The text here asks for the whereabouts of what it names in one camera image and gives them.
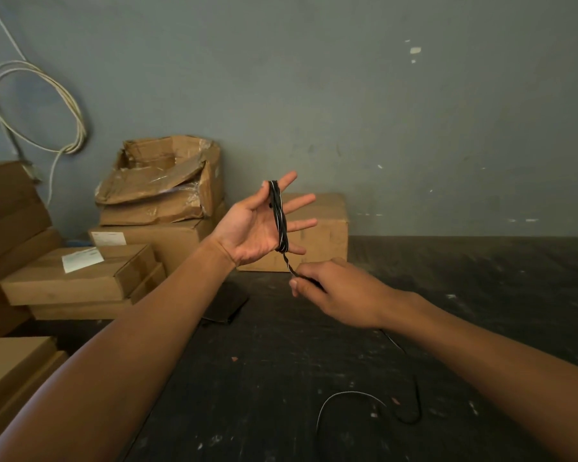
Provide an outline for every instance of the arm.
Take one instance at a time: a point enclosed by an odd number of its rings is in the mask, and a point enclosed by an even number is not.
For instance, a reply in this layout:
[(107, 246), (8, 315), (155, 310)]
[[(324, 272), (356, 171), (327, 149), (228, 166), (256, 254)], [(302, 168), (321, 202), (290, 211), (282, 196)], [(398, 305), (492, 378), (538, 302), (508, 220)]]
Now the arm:
[[(284, 190), (296, 177), (289, 173), (278, 184)], [(0, 436), (0, 461), (115, 460), (225, 277), (278, 246), (268, 193), (265, 182), (235, 204), (177, 271), (67, 360)], [(314, 200), (301, 196), (285, 210)], [(288, 230), (316, 223), (293, 222)], [(306, 252), (295, 245), (290, 251)]]
[(578, 460), (578, 367), (387, 287), (341, 259), (306, 263), (302, 294), (348, 325), (403, 334), (439, 358), (559, 457)]

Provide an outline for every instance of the blue-gray wall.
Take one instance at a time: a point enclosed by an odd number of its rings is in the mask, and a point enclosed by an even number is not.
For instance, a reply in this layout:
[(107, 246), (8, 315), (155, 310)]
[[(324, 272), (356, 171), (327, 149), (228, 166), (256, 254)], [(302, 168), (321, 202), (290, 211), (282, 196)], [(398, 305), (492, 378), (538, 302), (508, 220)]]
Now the blue-gray wall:
[[(296, 169), (295, 190), (346, 194), (355, 234), (578, 235), (578, 0), (0, 0), (0, 12), (89, 122), (88, 145), (58, 165), (51, 215), (66, 236), (96, 222), (93, 191), (122, 140), (172, 133), (221, 143), (230, 201)], [(41, 80), (7, 79), (0, 99), (36, 140), (73, 138)], [(46, 176), (52, 156), (24, 150)]]

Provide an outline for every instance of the white wire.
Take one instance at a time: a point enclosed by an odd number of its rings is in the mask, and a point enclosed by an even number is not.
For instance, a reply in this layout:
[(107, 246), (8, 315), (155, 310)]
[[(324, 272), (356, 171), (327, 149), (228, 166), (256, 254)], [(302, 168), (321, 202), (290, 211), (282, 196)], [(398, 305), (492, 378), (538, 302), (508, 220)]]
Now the white wire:
[(37, 66), (35, 66), (34, 64), (32, 64), (28, 61), (28, 59), (24, 56), (22, 50), (17, 45), (17, 42), (15, 41), (13, 36), (11, 35), (7, 26), (2, 21), (1, 17), (0, 17), (0, 26), (4, 30), (4, 33), (7, 35), (8, 40), (10, 40), (14, 49), (17, 51), (17, 53), (19, 53), (19, 56), (21, 57), (21, 60), (11, 60), (11, 61), (6, 61), (4, 63), (0, 63), (0, 79), (3, 79), (4, 77), (8, 76), (9, 74), (16, 73), (18, 71), (26, 71), (29, 73), (36, 74), (41, 79), (45, 80), (46, 82), (48, 82), (49, 84), (51, 84), (54, 87), (54, 89), (58, 92), (58, 94), (60, 94), (60, 96), (62, 97), (62, 100), (64, 101), (64, 103), (68, 107), (69, 111), (71, 112), (71, 114), (75, 118), (75, 122), (76, 122), (76, 126), (77, 126), (75, 140), (72, 143), (70, 143), (70, 144), (68, 144), (68, 145), (66, 145), (60, 149), (51, 149), (51, 148), (47, 148), (45, 146), (42, 146), (42, 145), (32, 141), (30, 138), (27, 138), (26, 136), (24, 136), (22, 133), (17, 131), (13, 126), (11, 126), (4, 119), (2, 114), (0, 113), (0, 123), (4, 127), (6, 127), (9, 131), (11, 131), (15, 136), (23, 139), (25, 142), (31, 144), (32, 146), (35, 146), (35, 147), (42, 149), (44, 151), (47, 151), (47, 152), (52, 152), (56, 155), (54, 162), (52, 163), (51, 170), (49, 172), (49, 183), (48, 183), (49, 189), (48, 189), (47, 201), (46, 201), (46, 206), (49, 207), (49, 204), (52, 201), (52, 196), (54, 193), (54, 172), (55, 172), (56, 164), (58, 163), (58, 159), (60, 159), (62, 154), (75, 154), (77, 151), (79, 151), (84, 146), (85, 138), (87, 136), (87, 132), (85, 130), (85, 125), (84, 125), (84, 118), (83, 118), (83, 115), (81, 114), (81, 110), (79, 109), (79, 105), (77, 105), (77, 102), (75, 101), (73, 96), (70, 94), (70, 92), (68, 92), (67, 89), (62, 84), (60, 84), (58, 81), (56, 81), (54, 78), (50, 77), (45, 72), (43, 72), (40, 68), (38, 68)]
[(324, 407), (325, 404), (328, 403), (328, 401), (332, 398), (332, 397), (336, 397), (336, 396), (340, 396), (341, 394), (360, 394), (361, 396), (367, 396), (367, 397), (372, 397), (374, 398), (377, 402), (379, 402), (379, 404), (383, 405), (385, 408), (387, 408), (388, 406), (385, 405), (381, 400), (377, 399), (377, 397), (375, 396), (371, 396), (370, 394), (366, 394), (365, 392), (360, 392), (359, 390), (344, 390), (342, 392), (337, 392), (336, 394), (332, 394), (331, 396), (329, 396), (328, 398), (325, 399), (324, 404), (321, 406), (321, 409), (319, 410), (319, 416), (317, 417), (317, 425), (316, 425), (316, 429), (315, 432), (318, 431), (319, 429), (319, 420), (321, 419), (321, 414), (324, 411)]

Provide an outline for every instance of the dark floor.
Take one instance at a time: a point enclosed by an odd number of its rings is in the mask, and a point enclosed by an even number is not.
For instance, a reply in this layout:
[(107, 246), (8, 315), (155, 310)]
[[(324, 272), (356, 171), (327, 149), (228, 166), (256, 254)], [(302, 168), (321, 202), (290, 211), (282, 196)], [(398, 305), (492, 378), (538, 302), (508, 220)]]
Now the dark floor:
[[(491, 331), (578, 365), (578, 239), (352, 237), (350, 261)], [(124, 458), (316, 460), (549, 460), (523, 430), (406, 341), (408, 357), (377, 331), (324, 316), (287, 287), (288, 274), (241, 272), (251, 298), (230, 325), (200, 327)], [(105, 321), (41, 321), (19, 333), (54, 334), (72, 353)], [(400, 405), (392, 404), (390, 398)]]

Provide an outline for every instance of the finger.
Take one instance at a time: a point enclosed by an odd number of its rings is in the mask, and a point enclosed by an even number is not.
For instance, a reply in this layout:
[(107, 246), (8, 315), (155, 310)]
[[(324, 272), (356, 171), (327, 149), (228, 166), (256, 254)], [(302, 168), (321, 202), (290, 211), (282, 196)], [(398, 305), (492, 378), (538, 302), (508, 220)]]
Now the finger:
[(349, 263), (341, 257), (333, 257), (330, 261), (342, 267), (347, 267), (349, 265)]
[(292, 252), (293, 254), (306, 254), (306, 248), (300, 246), (299, 244), (292, 243), (291, 241), (289, 242), (288, 251)]
[(287, 232), (297, 232), (305, 228), (314, 227), (317, 224), (317, 219), (307, 218), (306, 220), (296, 220), (294, 222), (287, 222)]
[(305, 194), (304, 196), (300, 196), (299, 198), (295, 198), (291, 201), (287, 201), (283, 204), (283, 212), (285, 212), (285, 214), (291, 214), (294, 210), (298, 210), (312, 202), (315, 202), (316, 199), (317, 197), (311, 193)]
[(278, 180), (278, 187), (280, 188), (280, 191), (285, 191), (286, 187), (291, 185), (293, 183), (293, 180), (295, 180), (297, 177), (298, 177), (298, 173), (295, 170), (293, 170), (293, 171), (287, 173), (281, 179), (279, 179)]
[(289, 281), (292, 289), (295, 289), (305, 298), (315, 303), (322, 310), (326, 310), (330, 303), (330, 296), (314, 283), (300, 277), (294, 277)]
[(245, 208), (254, 210), (257, 209), (260, 205), (267, 201), (267, 197), (270, 193), (270, 183), (263, 182), (261, 184), (261, 188), (252, 196), (248, 196), (245, 200), (241, 203), (244, 205)]
[(295, 272), (321, 282), (320, 274), (322, 273), (324, 267), (325, 262), (303, 262), (298, 266)]

